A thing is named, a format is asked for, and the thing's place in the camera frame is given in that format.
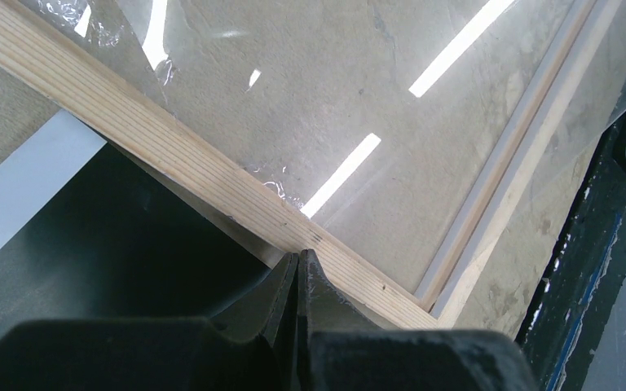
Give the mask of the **white wooden picture frame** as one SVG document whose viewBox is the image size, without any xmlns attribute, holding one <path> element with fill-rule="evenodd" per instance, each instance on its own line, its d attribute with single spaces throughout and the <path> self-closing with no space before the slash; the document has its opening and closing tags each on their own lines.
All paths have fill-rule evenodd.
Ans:
<svg viewBox="0 0 626 391">
<path fill-rule="evenodd" d="M 184 123 L 17 1 L 0 1 L 0 68 L 269 244 L 313 248 L 329 280 L 397 327 L 452 327 L 505 230 L 545 146 L 619 9 L 579 1 L 520 100 L 439 250 L 457 261 L 436 302 L 427 275 L 410 293 L 267 190 Z"/>
</svg>

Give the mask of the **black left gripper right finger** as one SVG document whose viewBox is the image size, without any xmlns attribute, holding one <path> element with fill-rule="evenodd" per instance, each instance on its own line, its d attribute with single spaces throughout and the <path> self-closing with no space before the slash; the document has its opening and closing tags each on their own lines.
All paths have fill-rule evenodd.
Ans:
<svg viewBox="0 0 626 391">
<path fill-rule="evenodd" d="M 487 330 L 386 330 L 333 286 L 312 249 L 298 256 L 303 390 L 534 390 L 520 348 Z"/>
</svg>

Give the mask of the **clear acrylic sheet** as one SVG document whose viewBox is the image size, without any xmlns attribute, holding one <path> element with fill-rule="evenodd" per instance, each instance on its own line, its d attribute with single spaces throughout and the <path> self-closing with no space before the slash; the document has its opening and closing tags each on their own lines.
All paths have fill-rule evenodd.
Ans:
<svg viewBox="0 0 626 391">
<path fill-rule="evenodd" d="M 420 294 L 578 1 L 29 1 Z"/>
</svg>

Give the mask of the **large printed photo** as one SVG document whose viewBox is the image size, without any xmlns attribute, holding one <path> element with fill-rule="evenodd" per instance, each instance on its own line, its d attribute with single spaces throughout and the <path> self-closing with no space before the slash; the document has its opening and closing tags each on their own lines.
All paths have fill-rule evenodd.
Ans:
<svg viewBox="0 0 626 391">
<path fill-rule="evenodd" d="M 0 164 L 0 339 L 29 320 L 210 316 L 268 272 L 66 111 Z"/>
</svg>

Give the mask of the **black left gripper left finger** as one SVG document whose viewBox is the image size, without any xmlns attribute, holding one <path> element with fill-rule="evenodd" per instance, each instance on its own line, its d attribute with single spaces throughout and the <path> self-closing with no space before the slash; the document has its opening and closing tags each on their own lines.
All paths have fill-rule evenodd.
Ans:
<svg viewBox="0 0 626 391">
<path fill-rule="evenodd" d="M 0 390 L 283 390 L 298 256 L 216 319 L 35 320 L 0 340 Z"/>
</svg>

